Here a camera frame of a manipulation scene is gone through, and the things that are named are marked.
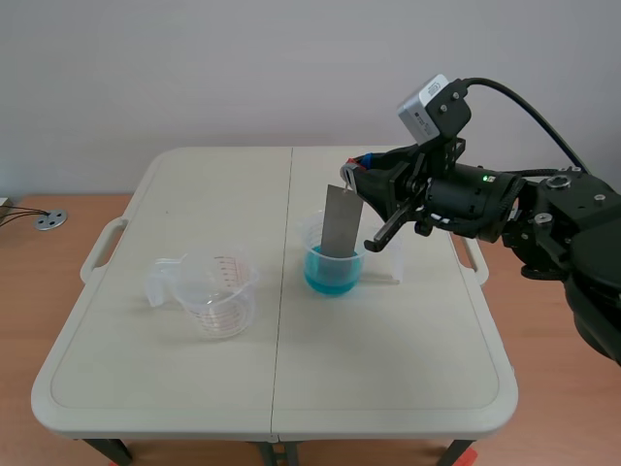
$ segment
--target measuring cup handle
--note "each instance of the measuring cup handle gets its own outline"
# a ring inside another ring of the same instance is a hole
[[[145,281],[145,294],[152,308],[166,301],[172,273],[178,270],[180,264],[181,259],[158,259],[151,266]]]

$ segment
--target wire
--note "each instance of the wire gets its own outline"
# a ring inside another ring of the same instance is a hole
[[[556,172],[558,172],[555,168],[536,168],[532,170],[513,170],[511,172],[503,172],[509,173],[511,175],[517,175],[519,177],[551,177]]]
[[[24,214],[33,214],[33,215],[37,215],[37,216],[47,216],[48,214],[42,214],[40,212],[10,212],[8,214],[3,214],[2,216],[0,216],[0,219],[2,218],[6,218],[7,216],[23,216]]]
[[[27,213],[23,213],[23,214],[19,214],[18,216],[14,216],[13,218],[9,218],[6,221],[3,221],[2,223],[0,223],[0,227],[6,225],[7,223],[11,223],[13,220],[17,220],[18,218],[22,218],[23,216],[39,216],[40,213],[38,212],[27,212]]]
[[[580,157],[570,148],[570,145],[565,142],[565,140],[561,137],[559,133],[552,127],[552,125],[543,117],[541,114],[535,110],[535,108],[526,102],[522,97],[520,97],[517,93],[509,89],[503,84],[497,83],[492,80],[488,80],[486,78],[467,78],[463,80],[466,87],[470,87],[471,85],[485,85],[494,90],[497,90],[504,94],[506,97],[511,99],[517,105],[519,105],[524,111],[530,115],[535,121],[543,128],[543,130],[554,140],[554,142],[561,148],[561,150],[567,155],[567,157],[572,161],[573,165],[576,167],[580,167],[583,172],[590,173]]]
[[[43,211],[41,209],[31,209],[29,207],[10,206],[10,207],[8,207],[8,209],[9,210],[27,211],[27,212],[36,212],[36,213],[42,214],[44,216],[48,216],[49,215],[48,211]]]

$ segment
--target wooden table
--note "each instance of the wooden table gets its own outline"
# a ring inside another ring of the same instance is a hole
[[[30,218],[0,229],[3,314],[0,349],[0,463],[106,464],[80,442],[57,438],[30,412],[30,387],[82,283],[79,269],[103,226],[120,215],[129,196],[31,197],[25,207],[69,212],[67,223],[39,232]],[[618,457],[621,371],[577,336],[562,287],[519,278],[519,261],[500,245],[482,245],[491,270],[485,286],[520,384],[513,420],[496,437],[477,443],[485,465],[607,465]],[[300,446],[313,464],[431,465],[442,443],[323,441]],[[250,445],[227,442],[136,442],[137,465],[261,464]]]

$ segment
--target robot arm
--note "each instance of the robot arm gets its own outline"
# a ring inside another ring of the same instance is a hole
[[[469,85],[500,90],[533,116],[574,164],[560,170],[495,172],[456,163],[471,118]],[[399,108],[419,144],[348,160],[344,181],[385,221],[365,242],[380,251],[407,222],[495,242],[524,262],[522,275],[563,282],[581,337],[621,364],[621,196],[590,175],[567,143],[517,94],[484,79],[430,80]],[[530,177],[544,177],[536,183]]]

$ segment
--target plastic beaker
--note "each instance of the plastic beaker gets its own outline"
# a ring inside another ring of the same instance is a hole
[[[145,286],[152,307],[172,295],[204,336],[226,338],[246,329],[254,318],[258,273],[240,250],[195,250],[181,259],[158,259]]]
[[[335,258],[321,253],[323,212],[310,216],[300,225],[300,234],[306,249],[304,277],[312,289],[322,294],[337,296],[350,291],[360,280],[366,250],[364,235],[358,240],[351,257]]]

